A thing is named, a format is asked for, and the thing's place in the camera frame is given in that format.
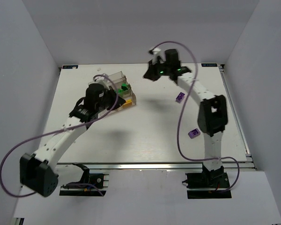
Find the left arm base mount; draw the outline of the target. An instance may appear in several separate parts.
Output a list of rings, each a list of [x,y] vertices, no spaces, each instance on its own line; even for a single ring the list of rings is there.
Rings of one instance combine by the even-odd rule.
[[[60,196],[103,197],[107,192],[109,174],[90,170],[86,165],[58,165]]]

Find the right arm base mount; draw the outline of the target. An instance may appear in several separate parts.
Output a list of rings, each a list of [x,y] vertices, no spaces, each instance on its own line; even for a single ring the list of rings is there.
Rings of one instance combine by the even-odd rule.
[[[187,188],[188,199],[231,199],[228,175],[215,178],[211,182],[203,177],[203,173],[187,173],[182,184]]]

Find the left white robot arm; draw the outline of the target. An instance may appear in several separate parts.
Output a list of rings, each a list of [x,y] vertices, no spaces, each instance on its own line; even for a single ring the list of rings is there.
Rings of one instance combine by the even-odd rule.
[[[43,197],[51,195],[58,186],[89,185],[89,168],[79,163],[57,163],[76,139],[100,119],[99,113],[118,109],[125,102],[115,86],[104,82],[90,84],[69,113],[62,131],[32,154],[25,153],[20,158],[20,183]]]

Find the small green lego cube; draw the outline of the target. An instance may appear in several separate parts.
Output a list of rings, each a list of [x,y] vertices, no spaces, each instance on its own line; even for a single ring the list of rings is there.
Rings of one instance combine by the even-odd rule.
[[[126,83],[122,83],[121,84],[121,89],[123,92],[127,91],[128,90],[128,85]]]

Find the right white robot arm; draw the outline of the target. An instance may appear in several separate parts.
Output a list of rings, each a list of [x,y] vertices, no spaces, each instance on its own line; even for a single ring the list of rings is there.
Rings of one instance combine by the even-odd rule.
[[[224,95],[215,95],[205,88],[195,77],[195,72],[182,66],[176,49],[165,51],[165,59],[161,50],[149,50],[152,59],[148,62],[145,79],[157,81],[161,76],[167,76],[178,87],[187,92],[186,98],[192,98],[199,107],[198,127],[204,138],[203,173],[211,179],[224,173],[222,165],[222,135],[228,123],[227,102]]]

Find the yellow long lego brick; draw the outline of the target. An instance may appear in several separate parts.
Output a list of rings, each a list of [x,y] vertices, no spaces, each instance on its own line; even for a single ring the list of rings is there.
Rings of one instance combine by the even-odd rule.
[[[130,107],[133,105],[133,102],[131,99],[127,100],[124,104],[123,104],[123,107],[124,108],[127,108],[127,107]]]

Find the purple lego brick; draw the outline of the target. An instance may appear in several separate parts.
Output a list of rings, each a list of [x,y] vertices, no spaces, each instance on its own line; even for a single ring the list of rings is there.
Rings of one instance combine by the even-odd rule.
[[[191,131],[188,133],[188,135],[189,135],[189,137],[190,137],[191,139],[193,139],[193,138],[196,138],[197,136],[200,135],[200,131],[196,128],[196,129],[191,130]]]
[[[181,103],[182,100],[184,99],[184,97],[185,97],[185,94],[182,93],[182,92],[180,92],[180,93],[178,94],[178,96],[176,97],[175,101],[178,102],[178,103]]]

